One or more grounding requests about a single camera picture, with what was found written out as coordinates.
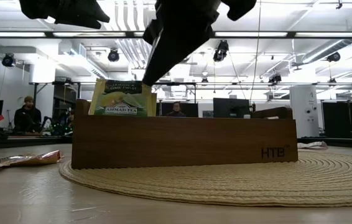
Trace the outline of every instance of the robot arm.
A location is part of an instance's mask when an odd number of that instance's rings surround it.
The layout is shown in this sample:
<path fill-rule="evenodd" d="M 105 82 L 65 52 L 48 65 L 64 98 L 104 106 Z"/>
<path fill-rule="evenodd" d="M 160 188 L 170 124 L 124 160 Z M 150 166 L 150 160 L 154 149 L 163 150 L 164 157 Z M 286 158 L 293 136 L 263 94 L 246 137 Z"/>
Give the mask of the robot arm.
<path fill-rule="evenodd" d="M 213 35 L 212 23 L 220 3 L 229 6 L 229 19 L 248 13 L 256 0 L 157 0 L 157 19 L 151 21 L 143 39 L 152 51 L 143 83 L 152 86 L 173 66 L 199 48 Z M 22 12 L 30 19 L 56 19 L 55 23 L 99 29 L 98 21 L 109 22 L 96 0 L 20 0 Z"/>
<path fill-rule="evenodd" d="M 29 19 L 54 18 L 56 24 L 100 29 L 109 22 L 96 0 L 20 0 L 21 11 Z"/>
<path fill-rule="evenodd" d="M 222 0 L 230 8 L 227 16 L 236 21 L 256 4 L 256 0 Z M 220 0 L 157 0 L 156 20 L 143 39 L 152 45 L 143 83 L 152 86 L 213 35 L 212 23 L 219 14 Z"/>

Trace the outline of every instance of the person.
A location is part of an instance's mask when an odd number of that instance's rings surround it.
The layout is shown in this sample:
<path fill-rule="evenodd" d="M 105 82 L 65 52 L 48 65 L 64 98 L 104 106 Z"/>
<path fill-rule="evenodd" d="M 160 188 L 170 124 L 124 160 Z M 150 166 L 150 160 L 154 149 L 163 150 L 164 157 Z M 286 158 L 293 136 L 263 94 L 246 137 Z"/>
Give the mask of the person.
<path fill-rule="evenodd" d="M 180 102 L 175 102 L 173 111 L 168 113 L 166 116 L 174 116 L 174 117 L 179 117 L 179 118 L 185 118 L 186 115 L 181 112 L 182 107 L 180 106 Z"/>
<path fill-rule="evenodd" d="M 34 107 L 34 99 L 31 96 L 24 98 L 24 105 L 22 108 L 16 110 L 14 113 L 14 130 L 27 133 L 40 132 L 40 123 L 42 117 L 40 110 Z"/>
<path fill-rule="evenodd" d="M 68 114 L 67 127 L 69 128 L 73 127 L 74 114 L 75 114 L 74 110 L 71 110 L 70 113 Z"/>

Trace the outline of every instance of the woven placemat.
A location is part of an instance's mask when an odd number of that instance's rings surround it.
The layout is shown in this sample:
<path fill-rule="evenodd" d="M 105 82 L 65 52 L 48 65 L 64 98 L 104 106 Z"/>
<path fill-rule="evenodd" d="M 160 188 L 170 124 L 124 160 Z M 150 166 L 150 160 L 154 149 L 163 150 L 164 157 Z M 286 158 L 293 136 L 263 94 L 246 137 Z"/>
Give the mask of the woven placemat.
<path fill-rule="evenodd" d="M 73 170 L 60 173 L 87 187 L 170 200 L 240 206 L 352 206 L 352 156 L 300 152 L 298 162 Z"/>

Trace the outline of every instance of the candy wrapper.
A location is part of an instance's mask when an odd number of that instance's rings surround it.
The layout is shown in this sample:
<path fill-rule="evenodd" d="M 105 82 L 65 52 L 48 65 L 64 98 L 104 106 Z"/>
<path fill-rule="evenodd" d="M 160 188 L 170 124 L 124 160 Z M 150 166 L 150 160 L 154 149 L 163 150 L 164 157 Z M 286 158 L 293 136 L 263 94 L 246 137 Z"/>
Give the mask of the candy wrapper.
<path fill-rule="evenodd" d="M 61 158 L 63 158 L 63 154 L 60 151 L 48 152 L 38 156 L 33 154 L 10 156 L 0 159 L 0 167 L 54 164 L 60 161 Z"/>
<path fill-rule="evenodd" d="M 325 142 L 311 142 L 308 144 L 298 143 L 298 149 L 328 149 Z"/>

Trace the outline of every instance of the table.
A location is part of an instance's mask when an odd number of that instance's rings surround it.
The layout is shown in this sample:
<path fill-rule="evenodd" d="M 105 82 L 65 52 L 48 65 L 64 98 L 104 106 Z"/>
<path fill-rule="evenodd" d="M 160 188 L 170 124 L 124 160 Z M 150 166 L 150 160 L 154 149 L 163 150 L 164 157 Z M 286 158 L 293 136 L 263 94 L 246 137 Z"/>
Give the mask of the table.
<path fill-rule="evenodd" d="M 0 158 L 25 152 L 61 150 L 71 158 L 71 145 L 0 149 Z M 352 155 L 352 149 L 327 152 Z M 352 207 L 232 207 L 163 202 L 89 189 L 63 179 L 58 165 L 0 170 L 0 223 L 327 223 L 351 224 Z"/>

